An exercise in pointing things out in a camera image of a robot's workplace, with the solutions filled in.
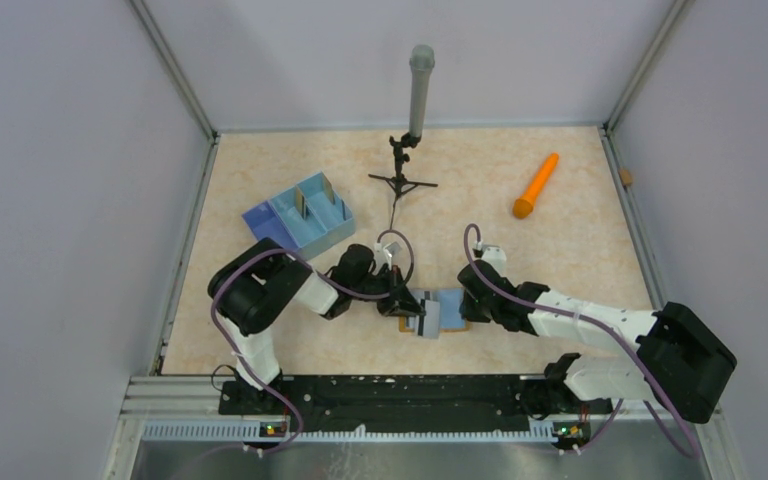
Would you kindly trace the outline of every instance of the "blue bin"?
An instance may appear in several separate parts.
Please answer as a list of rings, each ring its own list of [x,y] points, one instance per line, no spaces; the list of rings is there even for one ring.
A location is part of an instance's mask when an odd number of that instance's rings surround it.
[[[269,237],[310,260],[355,233],[351,209],[337,192],[332,203],[326,182],[319,172],[247,211],[243,220],[258,240]],[[296,205],[297,189],[305,214]]]

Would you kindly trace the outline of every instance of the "beige tabletop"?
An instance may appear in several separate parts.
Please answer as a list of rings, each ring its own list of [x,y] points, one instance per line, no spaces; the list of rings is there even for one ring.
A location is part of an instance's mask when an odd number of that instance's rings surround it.
[[[321,170],[353,211],[357,230],[313,265],[325,271],[351,243],[372,246],[387,228],[393,193],[367,174],[393,174],[387,137],[402,133],[222,136],[163,373],[204,374],[233,362],[210,320],[206,288],[218,269],[255,243],[240,217],[244,211]],[[534,213],[517,220],[514,199],[552,152],[560,155],[558,167]],[[515,285],[544,283],[593,302],[650,308],[595,127],[426,129],[409,153],[407,177],[440,184],[415,190],[396,207],[395,228],[416,251],[411,287],[459,286],[456,275],[466,265],[463,230],[475,222],[486,242],[507,253],[507,276]],[[287,374],[531,373],[563,353],[584,350],[496,324],[423,339],[399,332],[397,319],[362,302],[331,321],[290,305],[274,327],[276,356]]]

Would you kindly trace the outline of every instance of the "white wall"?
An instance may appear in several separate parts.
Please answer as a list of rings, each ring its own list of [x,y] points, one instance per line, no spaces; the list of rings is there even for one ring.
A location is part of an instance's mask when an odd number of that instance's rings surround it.
[[[427,125],[600,123],[672,1],[147,3],[216,128],[407,130],[423,42]]]
[[[768,478],[768,2],[696,2],[618,143],[668,291],[737,356],[723,405]]]
[[[205,154],[124,1],[0,2],[0,479],[100,476]]]

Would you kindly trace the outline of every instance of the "orange stick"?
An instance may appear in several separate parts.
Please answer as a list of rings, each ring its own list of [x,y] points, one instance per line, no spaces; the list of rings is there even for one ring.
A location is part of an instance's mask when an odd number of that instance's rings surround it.
[[[543,162],[543,166],[537,171],[537,175],[534,176],[531,185],[529,185],[525,190],[525,193],[514,202],[515,217],[525,218],[534,210],[534,205],[537,203],[537,196],[540,195],[540,191],[543,190],[543,186],[546,185],[546,181],[549,180],[549,176],[552,175],[552,171],[555,170],[557,164],[557,153],[549,155],[549,158]]]

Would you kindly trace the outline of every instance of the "gray microphone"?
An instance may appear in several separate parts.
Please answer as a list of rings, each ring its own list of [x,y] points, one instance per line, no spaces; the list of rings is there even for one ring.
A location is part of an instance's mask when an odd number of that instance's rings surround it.
[[[428,45],[417,45],[411,52],[411,116],[408,133],[419,140],[425,123],[425,103],[428,100],[428,80],[434,69],[434,50]]]

